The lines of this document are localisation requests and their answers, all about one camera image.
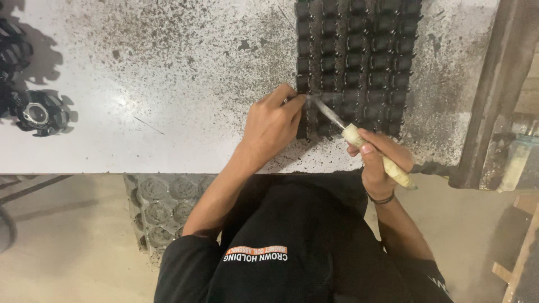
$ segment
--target wrapped handle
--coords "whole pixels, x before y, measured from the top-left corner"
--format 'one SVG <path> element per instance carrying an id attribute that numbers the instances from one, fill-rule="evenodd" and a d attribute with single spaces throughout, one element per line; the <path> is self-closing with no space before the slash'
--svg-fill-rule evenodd
<path id="1" fill-rule="evenodd" d="M 367 142 L 357 133 L 357 127 L 353 124 L 350 124 L 342 131 L 342 136 L 346 141 L 357 148 Z M 392 159 L 389 159 L 383 155 L 382 161 L 384 162 L 385 173 L 388 174 L 393 180 L 397 181 L 397 183 L 402 185 L 407 190 L 418 189 L 417 185 L 412 181 L 412 179 L 410 179 L 410 176 L 398 165 L 396 165 Z"/>

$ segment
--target floor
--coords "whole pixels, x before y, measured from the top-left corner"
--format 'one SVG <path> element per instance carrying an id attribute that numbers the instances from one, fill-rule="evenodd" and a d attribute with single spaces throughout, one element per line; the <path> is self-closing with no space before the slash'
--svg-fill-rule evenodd
<path id="1" fill-rule="evenodd" d="M 512 207 L 515 194 L 452 189 L 438 176 L 413 178 L 420 189 L 397 195 L 455 302 L 500 302 L 505 285 L 490 273 L 493 261 L 512 269 L 529 224 Z M 0 254 L 4 302 L 153 301 L 157 272 L 138 251 L 121 175 L 73 176 L 6 209 L 18 239 Z M 365 219 L 377 233 L 372 205 Z"/>

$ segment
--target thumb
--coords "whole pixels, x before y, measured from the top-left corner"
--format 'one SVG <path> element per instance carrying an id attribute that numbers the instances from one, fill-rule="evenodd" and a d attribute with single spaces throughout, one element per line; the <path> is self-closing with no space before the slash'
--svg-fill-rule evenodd
<path id="1" fill-rule="evenodd" d="M 381 180 L 385 177 L 382 154 L 370 143 L 361 145 L 361 159 L 365 163 L 363 172 L 368 174 L 371 180 Z"/>

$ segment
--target orange label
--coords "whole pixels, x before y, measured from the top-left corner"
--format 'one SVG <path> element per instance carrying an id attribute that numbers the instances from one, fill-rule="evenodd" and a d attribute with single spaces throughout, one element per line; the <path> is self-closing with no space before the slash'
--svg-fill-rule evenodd
<path id="1" fill-rule="evenodd" d="M 270 252 L 282 252 L 282 253 L 288 253 L 288 248 L 285 246 L 280 245 L 274 245 L 274 246 L 268 246 L 261 249 L 254 249 L 252 247 L 247 246 L 236 246 L 231 249 L 228 249 L 226 251 L 226 255 L 229 255 L 231 253 L 244 253 L 244 254 L 250 254 L 252 256 L 257 256 L 259 254 L 265 254 Z"/>

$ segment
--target wooden frame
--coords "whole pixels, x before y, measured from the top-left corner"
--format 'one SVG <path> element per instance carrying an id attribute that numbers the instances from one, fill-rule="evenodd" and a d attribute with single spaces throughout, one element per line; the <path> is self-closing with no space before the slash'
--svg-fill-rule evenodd
<path id="1" fill-rule="evenodd" d="M 520 276 L 524 271 L 524 264 L 528 260 L 530 255 L 530 245 L 535 241 L 535 232 L 539 229 L 539 194 L 519 194 L 515 198 L 513 206 L 523 210 L 533 217 L 531 218 L 530 227 L 526 232 L 526 237 L 520 248 L 519 257 L 516 260 L 515 268 L 513 272 L 508 271 L 505 267 L 494 262 L 492 272 L 498 277 L 507 282 L 508 286 L 506 293 L 503 296 L 503 303 L 510 303 L 513 301 L 513 295 L 520 282 Z"/>

